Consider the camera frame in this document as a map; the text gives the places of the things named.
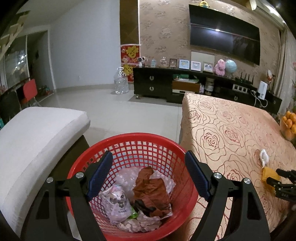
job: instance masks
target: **basket rim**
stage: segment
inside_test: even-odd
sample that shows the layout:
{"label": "basket rim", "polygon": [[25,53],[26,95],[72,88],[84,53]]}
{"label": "basket rim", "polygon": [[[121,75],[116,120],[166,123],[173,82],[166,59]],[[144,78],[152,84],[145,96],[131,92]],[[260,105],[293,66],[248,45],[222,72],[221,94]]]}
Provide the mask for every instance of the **basket rim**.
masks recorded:
{"label": "basket rim", "polygon": [[[177,144],[176,142],[174,142],[174,141],[172,141],[172,140],[170,140],[170,139],[168,139],[166,137],[160,136],[160,135],[151,134],[151,133],[142,133],[142,132],[120,134],[120,135],[116,135],[116,136],[112,136],[112,137],[109,137],[107,139],[104,139],[104,140],[94,144],[93,146],[91,146],[87,150],[85,150],[77,158],[77,160],[74,162],[74,164],[72,165],[72,167],[71,167],[71,169],[69,171],[67,179],[72,178],[77,172],[81,171],[80,169],[77,169],[77,166],[80,164],[80,162],[82,160],[85,160],[85,159],[89,160],[93,156],[92,153],[95,150],[97,150],[98,148],[103,149],[102,146],[104,146],[104,148],[106,148],[108,146],[111,146],[111,145],[114,144],[115,140],[117,140],[118,142],[126,142],[127,140],[124,140],[124,139],[127,138],[127,137],[129,137],[129,138],[130,137],[135,137],[135,138],[137,138],[137,137],[141,138],[142,137],[144,139],[145,138],[148,139],[148,140],[145,140],[147,142],[156,142],[156,139],[162,140],[162,141],[167,142],[168,145],[174,146],[174,148],[179,149],[179,151],[182,152],[182,154],[185,155],[185,153],[186,153],[186,150],[183,147],[181,147],[179,144]],[[170,227],[173,227],[173,228],[169,232],[163,232],[163,230],[160,227],[157,230],[154,230],[154,231],[151,231],[151,232],[148,232],[148,233],[143,233],[143,234],[146,234],[147,238],[149,240],[153,241],[153,240],[162,239],[162,238],[166,237],[167,235],[169,235],[169,234],[173,233],[174,231],[176,231],[183,224],[183,222],[188,218],[190,213],[192,212],[193,208],[196,205],[196,201],[198,199],[198,196],[199,196],[198,192],[197,192],[197,190],[195,188],[195,185],[193,184],[192,195],[191,195],[190,199],[188,200],[188,203],[187,203],[186,207],[184,207],[181,210],[180,217],[178,219],[172,220],[172,222],[170,223]],[[71,214],[73,215],[73,210],[72,210],[72,206],[71,206],[70,197],[66,197],[66,202],[67,202],[67,206],[68,206]],[[117,237],[115,235],[110,235],[109,233],[106,233],[106,232],[103,232],[103,233],[104,233],[104,236],[106,237],[107,240],[120,240],[120,241],[138,241],[139,240],[139,237],[137,237],[137,236],[135,236],[133,238],[131,238],[131,237]]]}

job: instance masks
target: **picture frame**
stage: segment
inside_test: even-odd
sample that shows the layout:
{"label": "picture frame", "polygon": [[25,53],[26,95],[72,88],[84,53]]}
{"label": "picture frame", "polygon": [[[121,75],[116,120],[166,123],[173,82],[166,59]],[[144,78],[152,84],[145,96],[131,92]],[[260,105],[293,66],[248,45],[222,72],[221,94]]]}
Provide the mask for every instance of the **picture frame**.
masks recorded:
{"label": "picture frame", "polygon": [[171,68],[177,67],[177,59],[176,58],[170,58],[170,67]]}
{"label": "picture frame", "polygon": [[204,62],[204,71],[206,72],[214,72],[213,64]]}
{"label": "picture frame", "polygon": [[189,60],[180,59],[179,69],[189,69],[189,67],[190,67],[190,61]]}
{"label": "picture frame", "polygon": [[201,62],[191,61],[191,70],[201,71],[201,67],[202,67]]}

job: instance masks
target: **large plastic water bottle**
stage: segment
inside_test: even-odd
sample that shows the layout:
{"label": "large plastic water bottle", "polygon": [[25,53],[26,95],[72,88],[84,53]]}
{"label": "large plastic water bottle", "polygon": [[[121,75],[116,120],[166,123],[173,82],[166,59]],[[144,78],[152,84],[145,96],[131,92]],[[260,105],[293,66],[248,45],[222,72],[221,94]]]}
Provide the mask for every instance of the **large plastic water bottle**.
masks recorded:
{"label": "large plastic water bottle", "polygon": [[117,72],[114,76],[115,83],[115,94],[125,94],[128,93],[128,77],[123,71],[123,67],[117,68]]}

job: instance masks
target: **black tv stand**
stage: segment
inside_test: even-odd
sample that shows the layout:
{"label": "black tv stand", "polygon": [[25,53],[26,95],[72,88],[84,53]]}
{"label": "black tv stand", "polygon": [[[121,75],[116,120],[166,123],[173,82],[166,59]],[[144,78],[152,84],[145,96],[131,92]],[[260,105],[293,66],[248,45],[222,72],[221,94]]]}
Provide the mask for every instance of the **black tv stand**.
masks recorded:
{"label": "black tv stand", "polygon": [[[248,83],[237,81],[226,76],[219,76],[209,72],[160,67],[136,67],[133,69],[133,72],[134,94],[137,98],[139,98],[139,96],[160,97],[166,99],[167,102],[181,104],[184,94],[173,93],[173,89],[176,88],[176,85],[178,89],[181,88],[184,91],[199,93],[200,84],[204,85],[206,78],[211,78],[215,79],[212,96],[250,106],[254,106],[255,104],[255,97],[251,94],[251,91],[257,91],[257,88]],[[199,79],[199,83],[177,83],[173,79],[174,74],[188,74],[189,78],[192,79],[196,76]],[[248,88],[247,93],[233,90],[234,84]],[[268,102],[267,107],[262,107],[259,101],[256,101],[255,107],[264,109],[272,114],[277,114],[282,100],[269,92],[266,93],[265,99]]]}

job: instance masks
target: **red chair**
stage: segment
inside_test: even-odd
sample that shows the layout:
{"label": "red chair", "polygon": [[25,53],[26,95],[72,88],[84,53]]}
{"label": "red chair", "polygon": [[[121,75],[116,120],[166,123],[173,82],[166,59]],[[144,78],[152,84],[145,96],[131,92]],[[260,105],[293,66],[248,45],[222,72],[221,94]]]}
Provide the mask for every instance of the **red chair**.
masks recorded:
{"label": "red chair", "polygon": [[22,100],[22,104],[26,104],[30,100],[34,99],[35,103],[41,107],[39,102],[35,99],[35,96],[37,95],[37,86],[36,86],[35,79],[32,79],[29,82],[24,84],[23,92],[24,92],[25,98]]}

